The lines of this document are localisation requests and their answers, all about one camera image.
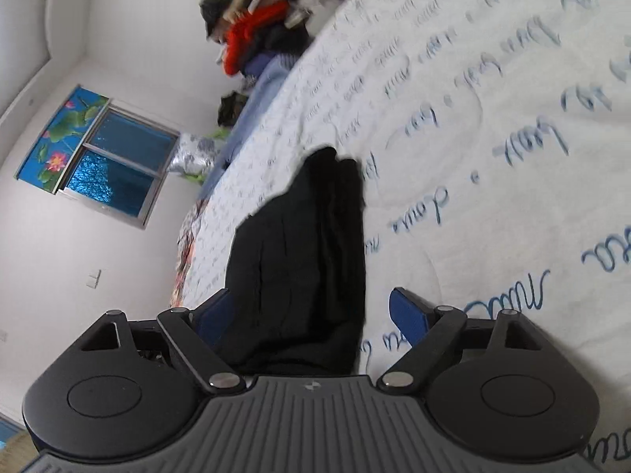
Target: white bed sheet with writing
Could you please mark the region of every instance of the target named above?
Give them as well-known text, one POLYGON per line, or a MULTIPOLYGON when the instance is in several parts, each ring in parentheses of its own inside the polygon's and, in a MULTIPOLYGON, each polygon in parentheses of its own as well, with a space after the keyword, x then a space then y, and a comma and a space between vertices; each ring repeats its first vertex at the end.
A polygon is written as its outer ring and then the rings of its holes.
POLYGON ((393 287, 512 305, 599 393, 588 455, 629 471, 630 53, 631 0, 347 0, 211 197, 184 304, 223 287, 236 227, 331 144, 364 168, 360 372, 409 348, 393 287))

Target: blue blanket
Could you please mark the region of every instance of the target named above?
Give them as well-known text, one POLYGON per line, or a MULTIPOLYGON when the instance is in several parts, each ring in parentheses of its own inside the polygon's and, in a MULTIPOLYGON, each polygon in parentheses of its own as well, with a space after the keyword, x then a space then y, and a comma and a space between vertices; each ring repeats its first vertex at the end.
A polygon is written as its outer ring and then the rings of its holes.
POLYGON ((237 157, 242 145, 256 128, 259 119, 267 112, 297 60, 298 57, 293 55, 279 55, 267 65, 239 119, 232 128, 225 146, 215 160, 215 167, 210 171, 201 188, 200 200, 207 199, 213 193, 226 169, 237 157))

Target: red clothing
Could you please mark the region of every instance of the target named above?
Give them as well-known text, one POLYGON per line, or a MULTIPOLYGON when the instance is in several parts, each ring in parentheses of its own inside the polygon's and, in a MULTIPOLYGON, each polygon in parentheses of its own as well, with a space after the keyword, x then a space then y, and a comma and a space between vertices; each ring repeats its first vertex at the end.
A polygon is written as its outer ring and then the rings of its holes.
POLYGON ((234 76, 241 70, 239 59, 254 37, 257 29, 282 21, 287 16, 289 3, 282 0, 269 7, 256 9, 252 14, 246 14, 232 25, 225 34, 227 44, 223 55, 223 70, 228 76, 234 76))

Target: white wall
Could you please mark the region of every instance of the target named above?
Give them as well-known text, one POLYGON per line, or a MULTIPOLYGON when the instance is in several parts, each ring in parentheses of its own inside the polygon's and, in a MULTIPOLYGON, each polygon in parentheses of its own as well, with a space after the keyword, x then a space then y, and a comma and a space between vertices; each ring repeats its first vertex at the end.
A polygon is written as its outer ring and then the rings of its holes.
POLYGON ((26 389, 104 311, 153 318, 168 307, 177 235, 199 186, 169 176, 146 229, 13 178, 50 116, 77 84, 178 130, 207 131, 196 101, 85 60, 46 99, 0 169, 0 412, 21 420, 26 389), (85 286, 103 270, 96 290, 85 286))
POLYGON ((89 10, 90 0, 0 0, 0 165, 83 56, 89 10))
POLYGON ((88 55, 205 102, 217 121, 223 94, 238 86, 215 64, 200 0, 93 0, 88 55))

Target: pink lotus flower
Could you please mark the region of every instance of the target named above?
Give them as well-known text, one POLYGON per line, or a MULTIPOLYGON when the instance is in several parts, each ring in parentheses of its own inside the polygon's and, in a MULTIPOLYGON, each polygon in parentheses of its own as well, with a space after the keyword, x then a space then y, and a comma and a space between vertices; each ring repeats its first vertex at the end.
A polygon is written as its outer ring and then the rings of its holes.
POLYGON ((67 160, 67 154, 55 151, 53 154, 50 155, 50 158, 48 158, 48 161, 46 162, 46 164, 48 164, 48 167, 46 167, 46 169, 58 173, 65 167, 67 160))

